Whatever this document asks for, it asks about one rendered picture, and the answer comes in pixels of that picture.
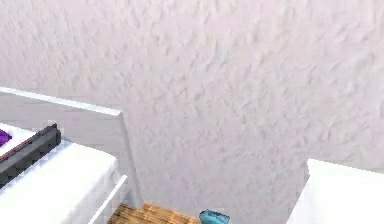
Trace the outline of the dark grey laptop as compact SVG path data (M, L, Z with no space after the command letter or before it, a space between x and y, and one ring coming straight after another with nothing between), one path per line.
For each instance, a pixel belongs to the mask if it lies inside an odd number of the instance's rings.
M61 139L61 131L54 123L0 156L0 189L51 152Z

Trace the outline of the white bed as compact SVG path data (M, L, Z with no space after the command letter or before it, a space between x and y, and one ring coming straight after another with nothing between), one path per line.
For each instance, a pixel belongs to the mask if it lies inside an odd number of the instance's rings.
M0 224L107 224L143 205L121 111L0 86L0 155L53 123L61 143L0 189Z

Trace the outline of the light blue container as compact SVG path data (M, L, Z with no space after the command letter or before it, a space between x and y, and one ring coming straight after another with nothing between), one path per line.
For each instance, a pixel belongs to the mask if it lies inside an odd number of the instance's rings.
M229 224L230 217L220 212L206 209L199 214L201 224Z

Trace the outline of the white chest of drawers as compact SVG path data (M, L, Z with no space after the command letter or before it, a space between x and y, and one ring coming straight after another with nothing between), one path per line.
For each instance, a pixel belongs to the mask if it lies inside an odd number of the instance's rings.
M286 224L384 224L384 174L308 159Z

